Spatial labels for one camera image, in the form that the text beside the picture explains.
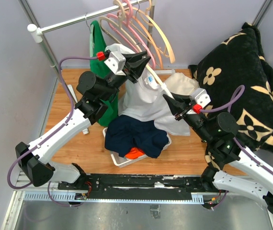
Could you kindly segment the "navy t shirt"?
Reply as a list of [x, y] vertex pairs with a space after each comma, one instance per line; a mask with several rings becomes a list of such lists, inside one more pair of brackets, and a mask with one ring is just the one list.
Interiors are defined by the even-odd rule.
[[120, 157], [125, 157], [132, 148], [138, 148], [156, 159], [168, 143], [167, 132], [156, 128], [153, 120], [143, 122], [121, 115], [109, 124], [104, 147]]

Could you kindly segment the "folded white cloth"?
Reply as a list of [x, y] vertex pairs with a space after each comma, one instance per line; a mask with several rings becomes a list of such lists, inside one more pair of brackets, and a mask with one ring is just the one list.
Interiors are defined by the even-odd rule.
[[171, 93], [178, 95], [190, 95], [199, 88], [198, 81], [178, 72], [169, 76], [164, 83]]

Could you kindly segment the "orange t shirt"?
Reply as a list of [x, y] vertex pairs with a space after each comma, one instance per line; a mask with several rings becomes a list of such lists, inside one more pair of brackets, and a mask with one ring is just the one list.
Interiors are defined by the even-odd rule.
[[146, 156], [143, 150], [133, 147], [126, 155], [125, 157], [130, 160], [138, 159], [139, 157]]

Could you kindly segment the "pink hanger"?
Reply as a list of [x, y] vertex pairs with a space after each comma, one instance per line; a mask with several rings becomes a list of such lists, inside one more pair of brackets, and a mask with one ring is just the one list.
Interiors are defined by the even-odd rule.
[[[130, 3], [129, 0], [125, 0], [127, 6], [128, 6], [128, 11], [125, 10], [125, 16], [126, 19], [122, 22], [122, 28], [129, 33], [129, 35], [135, 40], [135, 42], [138, 44], [138, 46], [142, 46], [145, 51], [147, 51], [147, 54], [151, 57], [151, 65], [149, 65], [152, 69], [156, 68], [156, 62], [155, 59], [149, 50], [149, 48], [146, 46], [145, 42], [141, 39], [139, 34], [131, 27], [130, 20], [133, 18], [133, 9], [132, 9], [132, 4]], [[108, 13], [106, 17], [112, 19], [113, 21], [118, 21], [119, 17], [122, 15], [122, 12], [119, 10], [119, 15], [111, 14]]]

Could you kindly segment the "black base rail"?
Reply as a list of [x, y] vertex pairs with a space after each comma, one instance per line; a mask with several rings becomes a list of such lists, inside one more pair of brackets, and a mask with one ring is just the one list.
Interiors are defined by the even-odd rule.
[[87, 174], [79, 188], [67, 182], [59, 190], [85, 191], [91, 186], [90, 198], [110, 200], [190, 200], [192, 193], [206, 192], [200, 176], [153, 174]]

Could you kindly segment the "cream hanger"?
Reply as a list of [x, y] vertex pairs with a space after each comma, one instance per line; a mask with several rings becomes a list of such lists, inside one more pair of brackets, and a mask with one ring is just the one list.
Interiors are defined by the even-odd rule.
[[[148, 0], [148, 7], [145, 9], [145, 11], [137, 10], [137, 13], [147, 26], [147, 32], [148, 32], [148, 42], [151, 44], [157, 53], [157, 56], [161, 58], [161, 56], [164, 56], [169, 59], [170, 63], [173, 64], [175, 62], [175, 54], [173, 52], [173, 49], [171, 47], [171, 44], [166, 37], [165, 33], [162, 31], [160, 26], [153, 20], [154, 17], [154, 11], [155, 11], [155, 1], [154, 0]], [[156, 42], [153, 39], [153, 30], [158, 32], [158, 35], [161, 37], [164, 47], [160, 47], [156, 44]], [[159, 60], [160, 67], [163, 68], [163, 61]]]

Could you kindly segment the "aluminium frame post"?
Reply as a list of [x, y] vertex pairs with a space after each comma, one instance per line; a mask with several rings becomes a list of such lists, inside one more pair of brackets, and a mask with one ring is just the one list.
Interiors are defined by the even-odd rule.
[[263, 4], [261, 5], [258, 13], [256, 14], [252, 24], [256, 27], [258, 27], [262, 20], [264, 19], [266, 13], [270, 9], [270, 7], [273, 5], [273, 0], [265, 0]]

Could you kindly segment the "white plastic basket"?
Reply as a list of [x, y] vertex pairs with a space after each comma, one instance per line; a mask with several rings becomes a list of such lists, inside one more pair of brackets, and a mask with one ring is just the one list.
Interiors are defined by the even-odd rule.
[[[107, 131], [107, 127], [105, 127], [103, 130], [102, 130], [102, 133], [103, 133], [103, 136], [105, 138], [106, 136], [106, 131]], [[164, 146], [164, 148], [162, 149], [162, 151], [166, 150], [168, 148], [168, 146], [172, 143], [172, 140], [169, 136], [169, 134], [167, 133], [167, 138], [169, 140], [168, 144]], [[114, 163], [115, 166], [119, 167], [119, 168], [123, 168], [123, 167], [126, 167], [132, 163], [135, 163], [137, 161], [140, 161], [142, 159], [145, 159], [145, 158], [148, 158], [148, 156], [146, 154], [136, 158], [136, 159], [128, 159], [126, 157], [120, 157], [119, 154], [117, 152], [113, 152], [113, 151], [109, 151], [110, 152], [110, 156], [112, 158], [112, 161]]]

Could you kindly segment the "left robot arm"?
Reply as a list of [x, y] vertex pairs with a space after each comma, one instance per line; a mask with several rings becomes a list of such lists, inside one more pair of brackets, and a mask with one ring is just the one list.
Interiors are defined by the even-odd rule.
[[77, 190], [85, 186], [86, 173], [80, 166], [52, 162], [52, 157], [79, 132], [95, 124], [107, 111], [106, 102], [126, 81], [136, 83], [151, 58], [146, 51], [122, 54], [107, 50], [99, 52], [95, 59], [106, 64], [109, 74], [102, 79], [91, 71], [82, 73], [77, 85], [82, 97], [71, 104], [70, 113], [41, 137], [15, 147], [18, 165], [35, 187], [56, 181]]

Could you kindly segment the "white hanger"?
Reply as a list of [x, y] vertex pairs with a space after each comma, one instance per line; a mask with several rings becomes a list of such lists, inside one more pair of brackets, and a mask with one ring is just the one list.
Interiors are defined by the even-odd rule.
[[159, 78], [159, 76], [156, 74], [156, 72], [149, 66], [149, 64], [146, 65], [146, 69], [150, 72], [150, 74], [153, 76], [155, 81], [161, 86], [161, 88], [164, 90], [164, 92], [172, 99], [174, 99], [172, 93], [167, 88], [166, 84]]

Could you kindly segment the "white and navy shirt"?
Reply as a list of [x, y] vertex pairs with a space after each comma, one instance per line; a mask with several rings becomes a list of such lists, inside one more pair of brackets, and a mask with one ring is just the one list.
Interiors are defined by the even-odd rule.
[[[122, 44], [112, 44], [106, 49], [122, 54], [134, 53]], [[146, 68], [137, 83], [126, 81], [125, 90], [118, 101], [118, 115], [127, 115], [143, 122], [153, 120], [156, 128], [175, 136], [190, 135], [187, 123], [175, 120], [163, 98], [164, 90]]]

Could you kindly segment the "green hanger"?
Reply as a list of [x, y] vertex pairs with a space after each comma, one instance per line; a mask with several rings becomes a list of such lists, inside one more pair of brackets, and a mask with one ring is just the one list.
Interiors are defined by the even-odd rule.
[[89, 38], [89, 49], [90, 49], [90, 56], [94, 56], [94, 25], [91, 23], [90, 25], [88, 24], [88, 17], [87, 17], [87, 13], [85, 14], [85, 22], [86, 25], [89, 29], [90, 32], [90, 38]]

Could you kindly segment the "metal clothes rack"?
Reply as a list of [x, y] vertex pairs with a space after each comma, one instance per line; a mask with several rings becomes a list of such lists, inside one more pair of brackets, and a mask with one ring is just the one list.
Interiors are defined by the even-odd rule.
[[[135, 4], [139, 4], [140, 2], [144, 2], [144, 1], [147, 1], [147, 0], [132, 0], [130, 1], [130, 3], [132, 5], [135, 5]], [[124, 9], [126, 11], [128, 11], [128, 6], [126, 4], [126, 2], [124, 2], [123, 0], [123, 3], [122, 3]], [[111, 13], [111, 12], [114, 12], [116, 10], [120, 10], [118, 6], [112, 6], [112, 7], [109, 7], [109, 8], [105, 8], [105, 9], [102, 9], [102, 10], [99, 10], [99, 11], [95, 11], [95, 12], [92, 12], [90, 14], [87, 14], [87, 17], [88, 19], [89, 18], [95, 18], [95, 17], [100, 17], [100, 16], [107, 16], [108, 13]], [[76, 24], [76, 23], [79, 23], [79, 22], [82, 22], [82, 21], [85, 21], [85, 15], [81, 16], [81, 17], [77, 17], [77, 18], [74, 18], [74, 19], [71, 19], [71, 20], [66, 20], [64, 22], [61, 22], [61, 23], [57, 23], [57, 24], [54, 24], [54, 25], [51, 25], [51, 26], [46, 26], [46, 27], [43, 27], [43, 28], [40, 28], [40, 27], [37, 27], [35, 24], [29, 24], [27, 26], [27, 30], [28, 32], [31, 33], [33, 39], [35, 40], [35, 42], [37, 42], [38, 44], [39, 43], [43, 43], [42, 45], [46, 45], [47, 42], [43, 42], [43, 35], [47, 32], [50, 32], [50, 31], [53, 31], [53, 30], [56, 30], [56, 29], [60, 29], [60, 28], [64, 28], [66, 26], [70, 26], [70, 25], [73, 25], [73, 24]], [[68, 59], [82, 59], [80, 57], [68, 57]], [[57, 72], [58, 72], [58, 78], [59, 78], [59, 81], [61, 82], [64, 90], [68, 90], [68, 97], [71, 101], [73, 101], [73, 97], [72, 95], [70, 94], [70, 91], [68, 89], [68, 86], [66, 85], [63, 77], [62, 77], [62, 72], [61, 72], [61, 65], [62, 65], [62, 62], [64, 62], [64, 60], [61, 60], [57, 66]]]

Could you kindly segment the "beige hanger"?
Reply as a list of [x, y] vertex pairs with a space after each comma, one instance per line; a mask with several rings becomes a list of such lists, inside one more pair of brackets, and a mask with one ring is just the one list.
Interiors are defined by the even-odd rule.
[[122, 22], [126, 19], [125, 16], [125, 10], [124, 7], [119, 0], [113, 1], [114, 6], [118, 6], [120, 11], [122, 12], [122, 15], [119, 17], [118, 21], [113, 21], [112, 19], [106, 17], [106, 16], [100, 16], [99, 17], [99, 24], [101, 27], [101, 30], [107, 34], [110, 38], [112, 38], [115, 42], [120, 43], [120, 41], [115, 38], [112, 34], [110, 34], [102, 25], [103, 21], [106, 21], [108, 24], [111, 24], [111, 29], [113, 29], [115, 32], [117, 32], [119, 35], [121, 35], [126, 42], [134, 49], [136, 53], [141, 52], [141, 48], [138, 46], [138, 44], [135, 42], [135, 40], [122, 28]]

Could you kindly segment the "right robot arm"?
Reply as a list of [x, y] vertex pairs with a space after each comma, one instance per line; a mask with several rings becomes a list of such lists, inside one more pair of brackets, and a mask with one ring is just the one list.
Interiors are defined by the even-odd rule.
[[273, 167], [236, 139], [239, 126], [229, 112], [209, 119], [196, 113], [198, 106], [186, 96], [163, 95], [177, 121], [183, 120], [207, 144], [208, 166], [200, 177], [200, 186], [248, 197], [266, 206], [273, 214]]

